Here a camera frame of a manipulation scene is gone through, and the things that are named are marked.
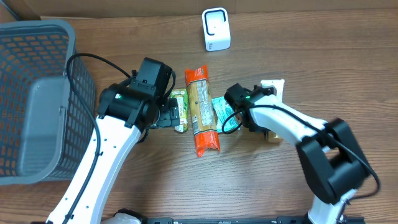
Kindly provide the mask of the green tea snack packet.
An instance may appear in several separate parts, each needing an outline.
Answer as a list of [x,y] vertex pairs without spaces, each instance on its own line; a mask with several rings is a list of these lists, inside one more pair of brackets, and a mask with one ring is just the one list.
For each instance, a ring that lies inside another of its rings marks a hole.
[[188,131],[188,94],[186,89],[174,89],[170,95],[177,100],[180,124],[175,127],[176,132]]

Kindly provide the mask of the orange spaghetti packet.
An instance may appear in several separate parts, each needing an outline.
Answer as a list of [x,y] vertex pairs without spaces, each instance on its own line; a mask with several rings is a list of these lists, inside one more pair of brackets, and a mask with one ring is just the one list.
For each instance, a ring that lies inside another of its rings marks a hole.
[[202,157],[208,149],[220,152],[221,148],[216,128],[217,119],[209,91],[207,65],[202,65],[194,70],[185,70],[185,82],[196,154],[198,157]]

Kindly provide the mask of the mint green wipes packet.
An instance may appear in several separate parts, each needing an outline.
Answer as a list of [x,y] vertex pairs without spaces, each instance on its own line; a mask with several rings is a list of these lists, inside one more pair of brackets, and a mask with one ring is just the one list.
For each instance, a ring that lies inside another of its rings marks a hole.
[[[225,123],[226,119],[233,114],[234,111],[222,96],[213,98],[211,101],[216,115],[217,132],[221,134],[222,125]],[[232,131],[233,129],[239,129],[239,122],[236,118],[230,118],[227,120],[224,126],[224,130],[226,132]]]

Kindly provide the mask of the white tube with gold cap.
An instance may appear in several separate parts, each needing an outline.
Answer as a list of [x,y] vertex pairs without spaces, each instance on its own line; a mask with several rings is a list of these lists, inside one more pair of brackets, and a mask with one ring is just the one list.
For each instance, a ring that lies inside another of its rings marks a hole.
[[[272,94],[275,95],[279,101],[282,101],[283,98],[284,83],[285,83],[284,79],[261,80],[261,86],[263,88],[272,88],[273,89]],[[283,139],[279,135],[277,135],[272,131],[266,131],[264,135],[265,139],[269,143],[280,144],[283,141]]]

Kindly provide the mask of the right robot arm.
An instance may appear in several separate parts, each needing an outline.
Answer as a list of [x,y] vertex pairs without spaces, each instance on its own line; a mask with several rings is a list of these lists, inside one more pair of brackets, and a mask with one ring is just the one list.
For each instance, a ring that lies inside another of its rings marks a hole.
[[342,119],[309,117],[283,104],[274,87],[235,84],[224,95],[241,125],[251,132],[272,131],[295,146],[305,180],[314,194],[303,216],[277,217],[278,223],[364,223],[344,210],[363,182],[374,174],[352,130]]

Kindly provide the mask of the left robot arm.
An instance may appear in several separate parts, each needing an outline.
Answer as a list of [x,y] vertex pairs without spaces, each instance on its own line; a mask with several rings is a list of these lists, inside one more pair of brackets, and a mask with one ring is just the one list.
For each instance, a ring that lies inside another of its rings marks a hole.
[[100,223],[104,206],[127,155],[149,129],[180,124],[177,101],[170,98],[175,72],[145,58],[138,71],[104,89],[83,159],[47,223]]

